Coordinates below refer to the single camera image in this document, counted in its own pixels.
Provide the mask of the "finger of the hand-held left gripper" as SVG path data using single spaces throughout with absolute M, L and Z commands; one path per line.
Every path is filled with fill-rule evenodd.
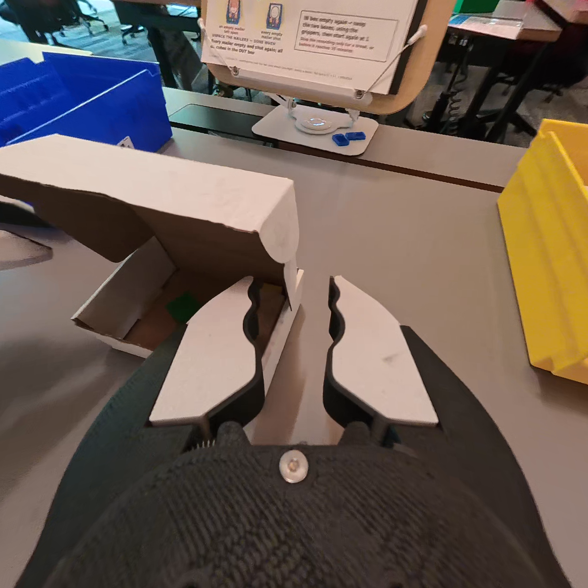
M 26 202 L 1 202 L 1 226 L 51 228 Z M 1 270 L 35 265 L 53 258 L 53 249 L 33 239 L 1 228 Z

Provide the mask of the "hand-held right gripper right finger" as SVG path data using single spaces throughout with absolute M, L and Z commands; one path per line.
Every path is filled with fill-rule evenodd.
M 378 445 L 398 426 L 434 429 L 439 417 L 401 324 L 341 275 L 329 279 L 329 335 L 322 401 L 343 428 L 359 422 Z

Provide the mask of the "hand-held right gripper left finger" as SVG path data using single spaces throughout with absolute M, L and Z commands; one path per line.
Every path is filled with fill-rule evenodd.
M 246 276 L 189 319 L 149 422 L 190 426 L 183 452 L 214 444 L 227 422 L 245 427 L 265 402 L 261 282 Z

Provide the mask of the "green wooden cube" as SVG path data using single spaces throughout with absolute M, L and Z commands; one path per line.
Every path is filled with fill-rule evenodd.
M 176 323 L 187 324 L 202 306 L 203 304 L 190 291 L 186 290 L 180 296 L 166 303 L 164 308 Z

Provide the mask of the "white cardboard mailer box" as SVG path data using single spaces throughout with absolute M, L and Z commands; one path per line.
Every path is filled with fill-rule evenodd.
M 180 322 L 175 299 L 205 305 L 251 276 L 259 345 L 280 356 L 303 280 L 290 179 L 51 135 L 1 148 L 1 195 L 119 263 L 72 316 L 110 347 L 148 357 Z

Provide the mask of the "blue plastic bin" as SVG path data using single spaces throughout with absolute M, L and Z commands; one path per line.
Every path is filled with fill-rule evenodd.
M 158 151 L 172 137 L 155 62 L 43 52 L 1 65 L 1 146 L 49 135 Z

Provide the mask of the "yellow plastic bin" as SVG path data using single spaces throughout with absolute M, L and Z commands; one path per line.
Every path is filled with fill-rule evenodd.
M 587 124 L 544 119 L 498 198 L 532 366 L 587 384 Z

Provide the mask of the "black office chair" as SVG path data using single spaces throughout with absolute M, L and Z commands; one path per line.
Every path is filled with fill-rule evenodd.
M 105 31 L 109 26 L 98 16 L 89 1 L 82 1 L 90 13 L 84 13 L 80 1 L 1 1 L 1 18 L 20 26 L 32 43 L 65 47 L 56 35 L 65 36 L 65 29 L 84 26 L 93 35 L 91 22 L 102 24 Z

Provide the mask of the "white display stand base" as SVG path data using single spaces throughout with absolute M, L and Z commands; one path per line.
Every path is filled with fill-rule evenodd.
M 305 105 L 280 105 L 252 126 L 258 137 L 280 143 L 303 146 L 344 156 L 359 156 L 369 146 L 378 130 L 376 120 L 364 116 L 352 118 L 348 112 L 336 112 Z M 363 131 L 365 141 L 350 142 L 339 147 L 333 134 Z

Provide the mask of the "instruction sheet on clipboard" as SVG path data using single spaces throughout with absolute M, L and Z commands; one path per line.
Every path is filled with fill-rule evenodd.
M 253 89 L 272 96 L 272 99 L 297 98 L 308 100 L 333 107 L 356 109 L 372 114 L 392 114 L 403 110 L 418 95 L 427 81 L 435 61 L 435 54 L 439 48 L 440 40 L 446 24 L 446 18 L 451 9 L 444 1 L 427 1 L 423 18 L 418 31 L 409 39 L 406 50 L 401 57 L 408 57 L 403 77 L 396 93 L 379 94 L 376 92 L 317 92 L 314 88 L 294 88 L 288 85 L 269 84 L 248 79 L 238 79 L 238 70 L 232 70 L 222 65 L 211 65 L 210 70 L 214 76 L 227 84 Z M 202 1 L 202 18 L 199 20 L 203 38 L 203 16 L 206 1 Z

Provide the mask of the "grey office desk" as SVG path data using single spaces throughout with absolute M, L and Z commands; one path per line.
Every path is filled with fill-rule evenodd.
M 461 49 L 452 79 L 436 103 L 443 107 L 439 114 L 440 132 L 461 138 L 499 142 L 512 124 L 518 131 L 530 137 L 536 136 L 536 129 L 519 116 L 517 110 L 530 90 L 534 70 L 561 32 L 561 27 L 533 4 L 526 2 L 499 1 L 494 12 L 489 14 L 453 14 L 447 26 L 447 34 Z M 494 48 L 494 51 L 487 55 L 486 74 L 467 110 L 463 116 L 459 116 L 458 102 L 467 80 L 465 65 L 478 39 L 487 39 L 486 48 Z M 540 47 L 518 77 L 503 108 L 483 111 L 482 106 L 490 90 L 505 76 L 506 54 L 516 42 L 534 42 Z

